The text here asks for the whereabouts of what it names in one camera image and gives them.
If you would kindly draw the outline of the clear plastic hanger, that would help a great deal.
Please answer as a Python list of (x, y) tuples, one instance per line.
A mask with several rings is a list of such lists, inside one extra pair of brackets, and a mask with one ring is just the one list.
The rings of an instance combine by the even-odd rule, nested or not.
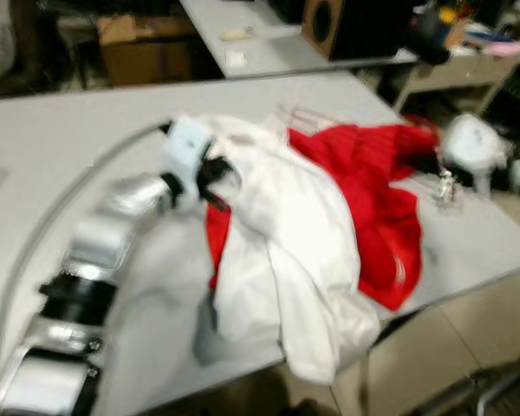
[(457, 179), (447, 169), (439, 171), (438, 178), (438, 190), (434, 195), (435, 202), (441, 207), (454, 205), (455, 198), (457, 198)]

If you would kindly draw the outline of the red garment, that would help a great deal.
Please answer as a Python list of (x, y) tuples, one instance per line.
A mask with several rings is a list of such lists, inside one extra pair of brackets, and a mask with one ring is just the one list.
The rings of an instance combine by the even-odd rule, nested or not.
[[(361, 258), (360, 293), (384, 309), (401, 309), (421, 282), (424, 258), (419, 197), (400, 189), (398, 182), (413, 173), (407, 159), (434, 151), (438, 136), (406, 124), (338, 124), (313, 135), (292, 128), (276, 132), (287, 134), (293, 150), (327, 172), (346, 199)], [(215, 264), (209, 282), (212, 292), (228, 218), (227, 211), (209, 207), (205, 219)]]

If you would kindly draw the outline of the white garment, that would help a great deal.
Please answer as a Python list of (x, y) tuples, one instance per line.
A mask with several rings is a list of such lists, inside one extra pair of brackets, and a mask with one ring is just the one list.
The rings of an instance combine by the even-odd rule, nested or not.
[(291, 372), (328, 385), (381, 330), (358, 284), (354, 220), (338, 185), (270, 124), (219, 114), (197, 122), (227, 159), (228, 233), (216, 261), (216, 332), (275, 341)]

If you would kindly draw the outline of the pale pink hanger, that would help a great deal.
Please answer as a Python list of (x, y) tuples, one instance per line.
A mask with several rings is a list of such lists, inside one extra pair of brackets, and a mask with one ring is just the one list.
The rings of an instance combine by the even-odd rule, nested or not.
[(290, 104), (279, 104), (277, 114), (284, 119), (288, 128), (307, 135), (313, 135), (336, 124), (335, 119), (327, 114)]

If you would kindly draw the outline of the beige wooden side table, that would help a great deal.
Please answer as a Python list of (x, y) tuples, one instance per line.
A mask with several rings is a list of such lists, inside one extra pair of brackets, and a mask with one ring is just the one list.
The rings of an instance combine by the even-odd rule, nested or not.
[(447, 88), (487, 87), (475, 114), (485, 115), (503, 83), (520, 64), (520, 55), (496, 56), (481, 52), (454, 50), (451, 58), (441, 66), (419, 62), (411, 67), (406, 80), (399, 87), (392, 106), (399, 112), (411, 94), (446, 90)]

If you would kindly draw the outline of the black cylindrical object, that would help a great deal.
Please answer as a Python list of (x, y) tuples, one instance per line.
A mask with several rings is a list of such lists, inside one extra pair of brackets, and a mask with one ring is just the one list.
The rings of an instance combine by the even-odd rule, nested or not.
[(445, 25), (436, 16), (414, 16), (404, 33), (404, 47), (423, 63), (441, 66), (451, 58), (450, 49), (442, 43), (442, 36), (439, 36), (439, 32), (444, 29)]

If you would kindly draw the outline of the flat pink object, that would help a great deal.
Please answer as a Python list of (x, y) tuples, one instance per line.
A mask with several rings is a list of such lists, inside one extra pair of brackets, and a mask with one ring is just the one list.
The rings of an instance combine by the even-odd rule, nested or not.
[(483, 48), (485, 55), (492, 55), (494, 58), (510, 58), (520, 55), (520, 41), (494, 41), (487, 43)]

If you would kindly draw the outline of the brown cardboard box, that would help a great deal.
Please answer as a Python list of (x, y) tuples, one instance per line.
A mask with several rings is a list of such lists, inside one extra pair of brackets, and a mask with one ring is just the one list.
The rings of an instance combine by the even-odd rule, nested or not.
[(194, 78), (189, 42), (198, 32), (180, 16), (118, 15), (96, 20), (99, 50), (114, 87)]

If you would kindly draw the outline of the beige remote control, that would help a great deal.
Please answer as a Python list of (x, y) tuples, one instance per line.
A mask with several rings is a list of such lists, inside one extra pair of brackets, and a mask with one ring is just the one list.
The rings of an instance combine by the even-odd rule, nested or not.
[(255, 38), (256, 31), (252, 27), (233, 28), (222, 30), (219, 39), (224, 42), (240, 42)]

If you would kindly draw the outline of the brown and black speaker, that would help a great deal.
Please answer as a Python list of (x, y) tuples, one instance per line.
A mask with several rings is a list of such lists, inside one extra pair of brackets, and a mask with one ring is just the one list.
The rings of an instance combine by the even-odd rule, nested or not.
[(412, 16), (411, 0), (305, 0), (301, 35), (328, 61), (390, 58)]

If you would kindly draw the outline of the grey metal chair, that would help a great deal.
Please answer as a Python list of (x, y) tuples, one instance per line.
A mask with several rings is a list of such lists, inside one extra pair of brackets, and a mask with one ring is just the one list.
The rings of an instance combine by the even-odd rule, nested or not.
[(459, 378), (403, 416), (520, 416), (520, 357)]

